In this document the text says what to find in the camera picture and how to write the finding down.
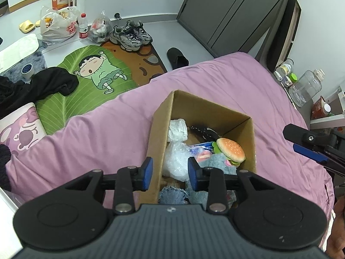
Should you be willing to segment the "person's right hand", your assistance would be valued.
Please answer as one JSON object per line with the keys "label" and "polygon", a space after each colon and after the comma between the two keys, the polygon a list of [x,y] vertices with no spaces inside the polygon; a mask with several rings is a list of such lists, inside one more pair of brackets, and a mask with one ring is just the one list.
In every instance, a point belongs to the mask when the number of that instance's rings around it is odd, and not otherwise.
{"label": "person's right hand", "polygon": [[327,241],[326,254],[330,258],[344,258],[345,230],[344,230],[344,196],[337,199],[334,206],[335,219],[331,234]]}

